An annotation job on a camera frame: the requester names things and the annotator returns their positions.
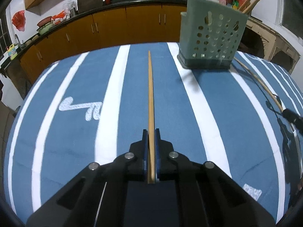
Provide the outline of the beige carved side table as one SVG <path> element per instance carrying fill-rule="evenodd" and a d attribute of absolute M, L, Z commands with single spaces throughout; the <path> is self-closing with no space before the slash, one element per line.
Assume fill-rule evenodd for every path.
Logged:
<path fill-rule="evenodd" d="M 292 73 L 300 58 L 299 52 L 278 32 L 250 17 L 238 51 L 265 59 Z"/>

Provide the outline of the right window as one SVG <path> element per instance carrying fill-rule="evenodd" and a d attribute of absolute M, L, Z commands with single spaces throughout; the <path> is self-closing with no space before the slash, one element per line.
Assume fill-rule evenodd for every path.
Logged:
<path fill-rule="evenodd" d="M 302 4 L 300 0 L 283 0 L 282 26 L 302 38 Z"/>

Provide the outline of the window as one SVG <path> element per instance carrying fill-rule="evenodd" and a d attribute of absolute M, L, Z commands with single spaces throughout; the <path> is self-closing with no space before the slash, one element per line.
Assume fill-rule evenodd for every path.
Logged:
<path fill-rule="evenodd" d="M 8 31 L 6 13 L 1 13 L 0 20 L 0 55 L 1 58 L 4 57 L 4 54 L 7 52 L 8 47 L 11 45 L 11 38 Z"/>
<path fill-rule="evenodd" d="M 302 4 L 300 0 L 283 0 L 282 26 L 302 38 Z"/>

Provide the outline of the green perforated utensil holder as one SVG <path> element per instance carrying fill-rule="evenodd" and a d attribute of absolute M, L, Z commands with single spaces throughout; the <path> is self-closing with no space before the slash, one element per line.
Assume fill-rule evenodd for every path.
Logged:
<path fill-rule="evenodd" d="M 228 70 L 248 15 L 208 0 L 187 0 L 177 59 L 185 69 Z"/>

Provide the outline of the yellow detergent bottle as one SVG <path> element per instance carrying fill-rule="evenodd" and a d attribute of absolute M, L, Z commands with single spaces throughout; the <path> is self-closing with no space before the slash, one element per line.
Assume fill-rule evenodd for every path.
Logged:
<path fill-rule="evenodd" d="M 11 44 L 7 48 L 8 56 L 11 60 L 13 60 L 17 57 L 17 48 L 16 48 L 16 46 L 17 46 L 17 44 Z"/>

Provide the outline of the green enamel basin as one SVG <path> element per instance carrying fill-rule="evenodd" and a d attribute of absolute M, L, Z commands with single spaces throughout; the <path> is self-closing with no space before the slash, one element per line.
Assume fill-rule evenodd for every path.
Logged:
<path fill-rule="evenodd" d="M 40 35 L 43 35 L 47 33 L 53 26 L 54 26 L 53 23 L 47 23 L 44 26 L 40 27 L 37 31 Z"/>

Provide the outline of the lower wooden cabinets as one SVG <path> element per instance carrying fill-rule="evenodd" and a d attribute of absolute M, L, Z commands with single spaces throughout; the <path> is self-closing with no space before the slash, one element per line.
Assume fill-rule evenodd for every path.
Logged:
<path fill-rule="evenodd" d="M 34 42 L 20 58 L 34 83 L 55 61 L 96 49 L 127 44 L 178 42 L 186 6 L 151 4 L 104 10 L 60 26 Z"/>

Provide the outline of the left window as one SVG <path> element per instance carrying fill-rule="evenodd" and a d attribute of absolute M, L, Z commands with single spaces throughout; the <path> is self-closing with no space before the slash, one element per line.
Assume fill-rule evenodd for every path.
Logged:
<path fill-rule="evenodd" d="M 11 38 L 8 31 L 6 13 L 1 13 L 0 20 L 0 55 L 1 58 L 4 57 L 4 54 L 7 52 L 8 47 L 11 45 Z"/>

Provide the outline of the red bowl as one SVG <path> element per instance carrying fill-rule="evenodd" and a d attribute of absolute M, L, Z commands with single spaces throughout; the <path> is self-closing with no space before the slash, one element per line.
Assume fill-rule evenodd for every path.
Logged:
<path fill-rule="evenodd" d="M 44 26 L 45 24 L 47 24 L 47 23 L 49 23 L 51 21 L 52 21 L 52 16 L 48 16 L 48 17 L 42 19 L 41 21 L 39 21 L 37 23 L 37 26 L 40 28 L 40 27 Z"/>

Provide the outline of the glass jar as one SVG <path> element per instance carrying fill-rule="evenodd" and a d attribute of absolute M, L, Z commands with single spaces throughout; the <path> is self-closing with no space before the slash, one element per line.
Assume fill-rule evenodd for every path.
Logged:
<path fill-rule="evenodd" d="M 63 4 L 65 15 L 75 16 L 77 11 L 77 4 L 75 1 L 67 1 Z"/>

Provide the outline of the dark wooden cutting board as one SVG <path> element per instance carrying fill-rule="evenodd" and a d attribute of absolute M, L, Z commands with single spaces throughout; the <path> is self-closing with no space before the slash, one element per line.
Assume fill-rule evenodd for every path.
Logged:
<path fill-rule="evenodd" d="M 83 13 L 103 6 L 103 0 L 77 0 L 78 13 Z"/>

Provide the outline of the red plastic bag on wall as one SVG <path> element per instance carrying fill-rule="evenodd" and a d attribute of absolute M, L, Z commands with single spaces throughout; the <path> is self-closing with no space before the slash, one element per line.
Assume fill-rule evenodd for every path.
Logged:
<path fill-rule="evenodd" d="M 18 31 L 25 31 L 26 18 L 24 10 L 20 10 L 14 14 L 12 17 L 12 24 Z"/>

